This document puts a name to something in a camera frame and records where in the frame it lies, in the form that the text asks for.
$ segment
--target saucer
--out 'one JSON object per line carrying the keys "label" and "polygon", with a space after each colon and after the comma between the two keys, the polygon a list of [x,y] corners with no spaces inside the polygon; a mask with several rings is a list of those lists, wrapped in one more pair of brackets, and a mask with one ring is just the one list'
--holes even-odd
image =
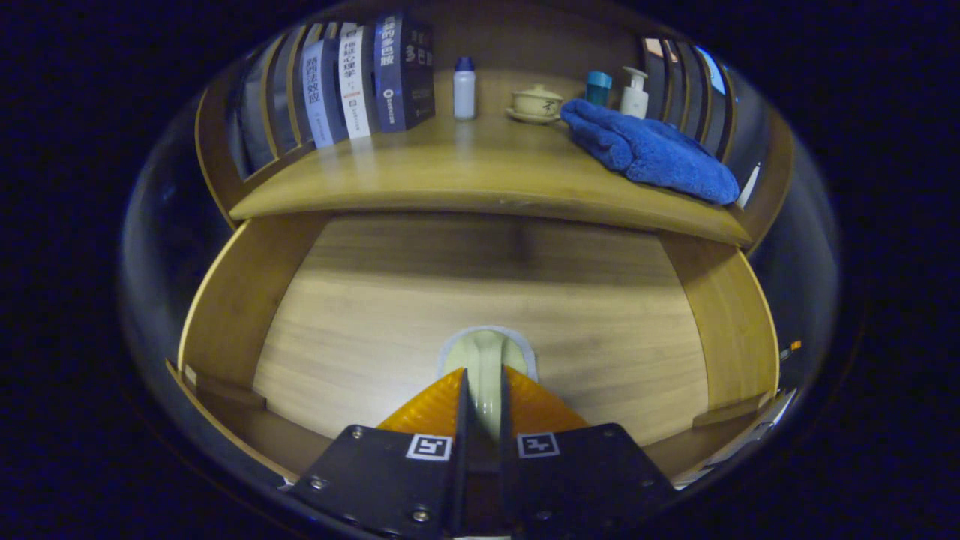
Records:
{"label": "saucer", "polygon": [[513,107],[507,108],[507,115],[513,118],[514,120],[519,120],[521,122],[527,122],[530,124],[549,124],[551,122],[556,122],[560,120],[560,115],[556,116],[540,116],[538,114],[524,114],[522,112],[517,112]]}

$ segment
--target white bottle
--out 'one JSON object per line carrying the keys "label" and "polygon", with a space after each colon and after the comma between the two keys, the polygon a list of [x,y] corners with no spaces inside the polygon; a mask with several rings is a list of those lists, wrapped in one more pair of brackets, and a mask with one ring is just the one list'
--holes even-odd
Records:
{"label": "white bottle", "polygon": [[623,99],[620,100],[620,112],[637,118],[646,118],[647,102],[650,94],[643,91],[643,81],[647,74],[632,67],[623,66],[630,73],[630,85],[623,87]]}
{"label": "white bottle", "polygon": [[460,57],[453,71],[453,117],[457,120],[472,120],[476,117],[477,76],[473,73],[470,57]]}

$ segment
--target blue bottle cap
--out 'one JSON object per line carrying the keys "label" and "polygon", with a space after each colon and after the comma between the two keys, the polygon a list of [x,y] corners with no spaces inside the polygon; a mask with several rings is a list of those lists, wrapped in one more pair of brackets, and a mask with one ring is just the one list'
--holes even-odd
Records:
{"label": "blue bottle cap", "polygon": [[587,84],[609,88],[613,86],[613,77],[603,71],[590,71],[587,74]]}
{"label": "blue bottle cap", "polygon": [[457,67],[454,71],[473,71],[473,60],[470,57],[460,57],[457,59]]}

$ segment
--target screw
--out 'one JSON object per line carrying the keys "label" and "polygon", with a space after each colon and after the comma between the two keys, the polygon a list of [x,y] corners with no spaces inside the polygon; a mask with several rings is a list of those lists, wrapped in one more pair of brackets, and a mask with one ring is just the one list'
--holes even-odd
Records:
{"label": "screw", "polygon": [[324,489],[324,488],[326,487],[326,485],[329,484],[329,483],[330,483],[330,482],[328,482],[328,481],[326,481],[326,480],[324,480],[324,479],[322,479],[322,478],[320,478],[320,477],[313,477],[312,479],[310,479],[310,487],[316,489],[317,491],[320,491],[321,489]]}

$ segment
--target bottle cap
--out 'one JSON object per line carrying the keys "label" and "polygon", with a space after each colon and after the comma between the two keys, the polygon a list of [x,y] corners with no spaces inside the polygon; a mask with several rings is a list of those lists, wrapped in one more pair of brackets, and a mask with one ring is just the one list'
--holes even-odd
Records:
{"label": "bottle cap", "polygon": [[460,57],[457,59],[457,67],[454,71],[473,71],[473,60],[470,57]]}
{"label": "bottle cap", "polygon": [[590,71],[587,74],[587,84],[609,88],[613,86],[613,77],[603,71]]}
{"label": "bottle cap", "polygon": [[630,73],[630,87],[643,90],[643,81],[647,79],[647,74],[639,69],[624,65],[623,68]]}

